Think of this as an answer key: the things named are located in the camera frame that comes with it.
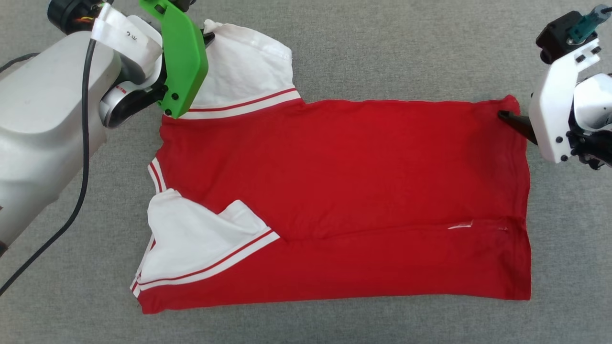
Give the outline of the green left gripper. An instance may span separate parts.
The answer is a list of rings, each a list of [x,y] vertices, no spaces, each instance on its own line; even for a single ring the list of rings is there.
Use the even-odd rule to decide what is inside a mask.
[[[167,91],[160,107],[174,119],[185,115],[208,73],[206,48],[216,39],[186,14],[194,0],[141,0],[139,5],[160,23]]]

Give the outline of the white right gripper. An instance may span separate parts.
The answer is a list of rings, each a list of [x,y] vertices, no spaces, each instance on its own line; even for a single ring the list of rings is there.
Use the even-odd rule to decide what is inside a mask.
[[[502,122],[512,127],[531,143],[538,145],[546,161],[560,163],[570,157],[566,133],[570,130],[569,116],[579,73],[600,61],[598,38],[554,61],[535,88],[528,116],[511,111],[498,111]]]

